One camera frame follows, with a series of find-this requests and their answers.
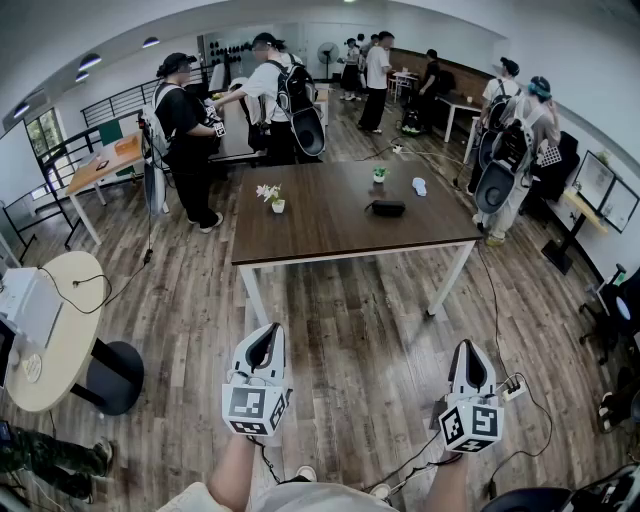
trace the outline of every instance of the black office chair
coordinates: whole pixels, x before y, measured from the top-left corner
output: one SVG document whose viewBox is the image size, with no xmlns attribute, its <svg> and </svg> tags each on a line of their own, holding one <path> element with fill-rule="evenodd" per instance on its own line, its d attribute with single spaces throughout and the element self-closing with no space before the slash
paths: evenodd
<svg viewBox="0 0 640 512">
<path fill-rule="evenodd" d="M 569 489 L 540 487 L 509 491 L 491 500 L 482 512 L 552 512 L 571 496 Z"/>
<path fill-rule="evenodd" d="M 602 311 L 596 312 L 586 303 L 579 309 L 580 313 L 586 309 L 596 322 L 592 332 L 580 337 L 580 344 L 584 345 L 592 336 L 600 337 L 604 350 L 603 357 L 598 360 L 601 365 L 609 360 L 609 351 L 620 338 L 633 338 L 640 329 L 640 269 L 620 286 L 615 286 L 616 279 L 626 272 L 619 263 L 616 268 L 613 278 L 596 291 Z"/>
</svg>

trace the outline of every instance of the white sneaker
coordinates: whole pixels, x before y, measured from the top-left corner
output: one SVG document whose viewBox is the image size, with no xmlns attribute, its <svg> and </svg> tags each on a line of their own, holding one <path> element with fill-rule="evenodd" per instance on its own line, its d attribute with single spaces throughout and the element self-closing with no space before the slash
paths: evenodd
<svg viewBox="0 0 640 512">
<path fill-rule="evenodd" d="M 300 466 L 298 468 L 298 471 L 296 471 L 296 476 L 301 476 L 303 478 L 306 478 L 310 482 L 318 481 L 318 475 L 316 475 L 316 470 L 313 469 L 311 466 Z"/>
</svg>

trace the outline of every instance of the small potted plant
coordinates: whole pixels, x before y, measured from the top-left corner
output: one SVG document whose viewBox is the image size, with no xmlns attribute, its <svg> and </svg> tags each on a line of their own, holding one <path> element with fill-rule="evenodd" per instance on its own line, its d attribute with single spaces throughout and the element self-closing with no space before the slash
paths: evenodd
<svg viewBox="0 0 640 512">
<path fill-rule="evenodd" d="M 389 169 L 386 167 L 376 167 L 373 170 L 373 181 L 376 183 L 384 183 L 384 178 L 387 174 L 389 174 Z"/>
<path fill-rule="evenodd" d="M 258 197 L 264 197 L 265 203 L 267 201 L 271 201 L 271 209 L 275 213 L 282 213 L 284 211 L 285 201 L 284 199 L 280 199 L 280 187 L 281 185 L 273 187 L 270 187 L 269 185 L 262 185 L 258 186 L 258 189 L 256 190 Z"/>
</svg>

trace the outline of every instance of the wooden table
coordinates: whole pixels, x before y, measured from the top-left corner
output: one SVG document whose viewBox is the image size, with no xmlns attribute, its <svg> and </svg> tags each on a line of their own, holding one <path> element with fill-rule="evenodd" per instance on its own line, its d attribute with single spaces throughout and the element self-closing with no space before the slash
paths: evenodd
<svg viewBox="0 0 640 512">
<path fill-rule="evenodd" d="M 116 149 L 115 149 L 116 144 L 119 144 L 119 143 L 127 144 L 131 142 L 133 142 L 133 144 L 129 147 L 128 150 L 122 152 L 120 155 L 116 153 Z M 93 224 L 91 224 L 91 221 L 89 220 L 89 217 L 84 211 L 84 208 L 82 208 L 80 201 L 78 201 L 77 196 L 80 192 L 82 192 L 86 188 L 93 186 L 93 188 L 96 191 L 96 194 L 98 195 L 98 199 L 100 199 L 100 202 L 102 203 L 103 206 L 106 206 L 107 202 L 104 200 L 104 196 L 100 191 L 100 186 L 98 185 L 98 181 L 100 181 L 102 178 L 105 178 L 111 174 L 115 174 L 116 172 L 119 172 L 122 169 L 126 169 L 127 167 L 133 164 L 142 162 L 144 159 L 142 157 L 141 143 L 142 143 L 142 132 L 137 132 L 137 133 L 134 133 L 133 135 L 129 135 L 122 139 L 116 140 L 111 144 L 107 144 L 102 149 L 100 149 L 100 151 L 97 152 L 97 155 L 99 155 L 99 158 L 94 158 L 87 165 L 78 168 L 78 170 L 73 175 L 73 179 L 71 180 L 71 183 L 69 183 L 69 186 L 67 187 L 66 195 L 69 197 L 69 199 L 71 199 L 71 202 L 73 203 L 73 206 L 78 212 L 80 219 L 82 220 L 84 225 L 87 227 L 87 230 L 89 230 L 89 233 L 91 234 L 93 240 L 98 245 L 102 244 L 102 240 L 100 240 L 100 237 L 96 232 L 96 229 L 93 227 Z M 98 166 L 102 162 L 105 162 L 107 160 L 109 161 L 108 165 L 104 169 L 101 169 L 98 171 L 97 170 Z M 165 203 L 164 211 L 165 213 L 168 212 L 168 209 L 166 208 L 166 203 Z M 78 224 L 76 223 L 76 225 L 73 227 L 73 231 L 75 231 L 77 225 Z"/>
<path fill-rule="evenodd" d="M 383 184 L 373 183 L 377 166 L 391 170 Z M 415 193 L 414 177 L 425 180 L 426 197 Z M 283 214 L 256 198 L 257 186 L 264 184 L 282 184 Z M 365 212 L 375 199 L 404 201 L 407 210 L 399 218 Z M 433 315 L 482 238 L 468 213 L 422 162 L 342 162 L 247 172 L 238 210 L 231 263 L 240 268 L 261 325 L 269 319 L 256 268 L 459 246 L 428 308 Z"/>
<path fill-rule="evenodd" d="M 73 286 L 73 281 L 103 273 L 100 263 L 91 254 L 82 251 L 66 253 L 51 260 L 44 269 L 53 276 L 60 293 L 80 309 L 91 311 L 104 301 L 103 278 Z M 29 412 L 46 411 L 69 392 L 93 403 L 105 414 L 122 414 L 123 406 L 128 405 L 128 410 L 135 403 L 144 378 L 142 360 L 137 351 L 126 343 L 106 345 L 96 338 L 101 313 L 102 307 L 99 307 L 87 315 L 65 301 L 45 349 L 24 340 L 14 342 L 20 353 L 20 363 L 7 367 L 5 386 L 18 407 Z M 42 359 L 42 372 L 36 382 L 29 383 L 22 361 L 35 353 Z M 87 365 L 85 388 L 76 381 Z"/>
<path fill-rule="evenodd" d="M 453 118 L 456 115 L 456 109 L 470 110 L 471 112 L 482 112 L 482 106 L 477 103 L 467 103 L 467 98 L 463 98 L 454 93 L 438 94 L 436 99 L 443 101 L 449 105 L 449 120 L 447 121 L 447 131 L 444 134 L 444 141 L 449 142 L 451 137 L 451 128 L 453 128 Z"/>
<path fill-rule="evenodd" d="M 544 254 L 551 263 L 553 263 L 556 268 L 562 272 L 565 276 L 571 265 L 573 264 L 573 260 L 567 256 L 566 252 L 569 246 L 575 241 L 576 235 L 580 228 L 584 224 L 586 219 L 593 224 L 598 231 L 606 235 L 609 232 L 604 220 L 598 217 L 593 208 L 589 206 L 573 189 L 573 187 L 565 188 L 562 193 L 562 197 L 564 197 L 567 201 L 569 201 L 573 206 L 575 206 L 580 212 L 580 217 L 576 220 L 576 223 L 573 225 L 573 228 L 569 232 L 569 234 L 565 237 L 562 245 L 558 246 L 553 240 L 549 240 L 547 244 L 542 248 L 542 254 Z"/>
</svg>

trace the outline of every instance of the standing fan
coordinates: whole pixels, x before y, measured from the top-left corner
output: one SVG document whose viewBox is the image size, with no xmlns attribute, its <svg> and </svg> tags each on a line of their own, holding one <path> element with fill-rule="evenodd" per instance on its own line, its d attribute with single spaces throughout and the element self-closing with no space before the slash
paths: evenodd
<svg viewBox="0 0 640 512">
<path fill-rule="evenodd" d="M 318 48 L 318 59 L 327 67 L 327 80 L 329 79 L 329 64 L 338 60 L 340 49 L 335 43 L 322 43 Z"/>
</svg>

